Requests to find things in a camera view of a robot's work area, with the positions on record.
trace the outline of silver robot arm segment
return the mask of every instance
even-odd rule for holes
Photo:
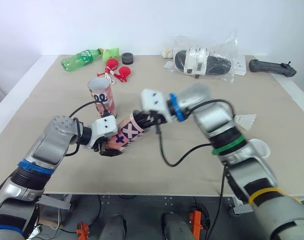
[[[226,105],[220,102],[202,105],[209,100],[209,90],[201,84],[178,95],[171,93],[168,101],[161,92],[146,89],[141,94],[143,112],[162,115],[165,119],[162,123],[174,119],[182,122],[194,115],[214,148],[213,154],[226,166],[230,187],[240,200],[251,205],[267,239],[304,239],[304,206],[277,188],[271,168],[237,129]]]
[[[15,231],[27,238],[38,217],[36,202],[44,187],[67,154],[69,145],[88,149],[117,133],[117,122],[110,115],[83,126],[78,119],[58,115],[44,130],[17,169],[0,186],[0,230]]]

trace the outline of white wall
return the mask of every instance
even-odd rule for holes
[[[159,54],[173,34],[222,42],[237,30],[241,53],[292,61],[298,71],[293,79],[304,90],[304,0],[4,0],[0,5],[0,45],[15,50],[19,64],[8,67],[2,56],[2,81],[5,67],[26,69],[39,54],[114,47]]]
[[[0,0],[0,90],[8,93],[41,56],[19,1]]]

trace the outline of red toy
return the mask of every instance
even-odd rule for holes
[[[131,74],[131,70],[129,67],[127,66],[123,66],[120,69],[118,69],[118,72],[120,74],[116,74],[114,73],[114,71],[110,71],[110,73],[116,77],[119,81],[123,82],[127,82],[127,77]]]
[[[110,58],[106,62],[105,72],[97,74],[97,76],[104,75],[105,73],[109,74],[111,71],[116,70],[118,67],[118,61],[115,58]]]

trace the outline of blue ring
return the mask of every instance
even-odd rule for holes
[[[176,95],[174,93],[170,93],[170,98],[171,98],[171,101],[172,101],[172,104],[173,104],[173,107],[174,107],[174,111],[176,113],[176,116],[177,116],[178,120],[180,122],[184,121],[185,119],[183,117],[181,109],[179,108],[179,106],[177,104]]]
[[[19,232],[21,235],[23,235],[23,231],[15,226],[0,225],[0,229],[8,229],[8,230],[16,231],[16,232]]]
[[[33,171],[37,171],[37,172],[40,172],[43,174],[48,174],[48,175],[52,175],[54,173],[54,170],[50,170],[47,168],[43,168],[41,166],[37,166],[37,165],[33,164],[32,162],[27,161],[26,159],[20,161],[18,166],[20,166],[21,168],[24,168],[26,170],[33,170]]]

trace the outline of black cable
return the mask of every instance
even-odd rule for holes
[[[37,204],[37,209],[38,209],[38,218],[37,218],[37,224],[36,226],[34,227],[34,229],[39,225],[40,223],[40,218],[41,218],[41,209],[40,209],[40,205]]]
[[[96,222],[96,220],[100,217],[100,214],[101,214],[101,211],[102,211],[102,201],[101,201],[101,198],[100,198],[99,195],[97,195],[97,197],[98,197],[98,201],[100,201],[100,210],[99,210],[97,216],[96,216],[96,217],[94,218],[94,220],[92,221],[92,223],[88,225],[89,228],[90,228],[90,227]]]
[[[220,200],[218,202],[218,208],[217,208],[216,216],[215,216],[212,228],[210,229],[210,231],[206,232],[205,240],[209,240],[210,239],[211,233],[212,233],[212,231],[213,231],[213,229],[215,227],[216,221],[217,221],[217,217],[218,217],[218,215],[220,213],[220,210],[221,210],[222,200],[223,200],[223,192],[224,192],[224,180],[225,180],[225,170],[226,170],[226,168],[227,167],[225,166],[224,169],[223,169]]]
[[[97,195],[97,197],[98,197],[98,200],[100,201],[100,210],[99,210],[97,216],[95,217],[95,219],[92,221],[92,223],[88,225],[88,227],[91,227],[91,226],[96,222],[96,220],[99,218],[99,216],[100,216],[100,214],[101,214],[102,202],[101,202],[100,196]],[[67,231],[67,230],[65,230],[65,229],[60,229],[60,230],[63,231],[63,232],[66,232],[66,233],[68,233],[68,234],[76,234],[76,233],[77,233],[77,232],[75,232],[75,231]]]
[[[56,235],[57,235],[59,229],[60,229],[60,228],[58,227],[58,228],[56,229],[56,232],[55,232],[54,236],[52,236],[52,237],[49,238],[49,239],[44,239],[44,238],[41,238],[41,237],[39,237],[39,236],[35,236],[35,237],[29,238],[29,239],[52,240],[52,239],[54,239],[54,238],[56,237]]]
[[[76,149],[75,149],[74,152],[65,154],[66,157],[75,155],[75,154],[78,152],[78,150],[80,149],[80,140],[81,140],[81,127],[80,127],[80,121],[78,120],[77,117],[73,118],[73,120],[76,121],[76,127],[77,127],[77,145],[76,145]]]
[[[203,229],[208,231],[211,227],[211,220],[210,216],[208,214],[208,210],[206,207],[196,201],[196,197],[194,197],[194,203],[195,203],[195,210],[201,212],[201,225],[203,226]]]
[[[33,231],[37,228],[37,227],[40,227],[40,226],[42,226],[43,224],[41,224],[41,223],[38,223],[38,224],[36,224],[35,226],[34,226],[34,228],[33,228]]]
[[[231,109],[233,118],[235,117],[234,107],[233,107],[233,105],[232,105],[230,102],[228,102],[228,101],[226,101],[226,100],[223,100],[223,99],[213,99],[213,100],[209,100],[209,101],[202,102],[202,103],[200,103],[200,104],[198,104],[198,105],[192,107],[191,109],[188,109],[188,114],[187,114],[186,118],[188,118],[188,117],[192,114],[192,112],[193,112],[194,110],[196,110],[197,108],[200,108],[200,107],[202,107],[202,106],[205,106],[205,105],[207,105],[207,104],[212,104],[212,103],[226,103],[226,104],[228,104],[228,106],[229,106],[230,109]]]
[[[133,199],[133,198],[135,198],[136,196],[137,196],[137,195],[132,195],[132,196],[118,195],[118,197],[120,197],[121,199],[126,199],[126,200]]]
[[[168,160],[167,160],[167,158],[166,158],[166,156],[165,156],[165,154],[164,154],[164,149],[163,149],[163,139],[162,139],[162,131],[161,131],[161,128],[160,128],[160,125],[159,124],[157,124],[156,125],[156,133],[159,135],[159,142],[160,142],[160,150],[161,150],[161,155],[162,155],[162,157],[163,157],[163,159],[164,159],[164,161],[165,161],[165,163],[168,165],[168,166],[170,166],[170,167],[172,167],[172,168],[174,168],[174,167],[176,167],[176,166],[178,166],[191,152],[193,152],[194,150],[197,150],[197,149],[199,149],[199,148],[201,148],[201,147],[206,147],[206,146],[211,146],[212,144],[210,144],[210,143],[205,143],[205,144],[201,144],[201,145],[198,145],[198,146],[195,146],[195,147],[193,147],[192,149],[190,149],[186,154],[184,154],[181,158],[180,158],[180,160],[179,161],[177,161],[176,163],[169,163],[168,162]]]
[[[65,195],[62,197],[61,201],[64,201],[65,198],[66,198],[67,196],[68,196],[68,194],[65,194]]]
[[[63,232],[66,232],[66,233],[68,233],[68,234],[76,234],[77,232],[75,232],[75,231],[67,231],[67,230],[65,230],[65,229],[60,229],[61,231],[63,231]]]
[[[101,105],[103,106],[104,112],[105,112],[105,111],[108,112],[108,110],[106,109],[106,107],[105,107],[105,105],[103,104],[102,101],[95,100],[95,101],[90,101],[90,102],[88,102],[88,103],[86,103],[86,104],[84,104],[84,105],[81,105],[78,109],[76,109],[75,111],[73,111],[72,114],[70,114],[69,117],[71,118],[75,113],[77,113],[77,112],[78,112],[79,110],[81,110],[82,108],[84,108],[84,107],[86,107],[86,106],[88,106],[88,105],[90,105],[90,104],[97,104],[97,103],[99,103],[99,104],[101,104]]]

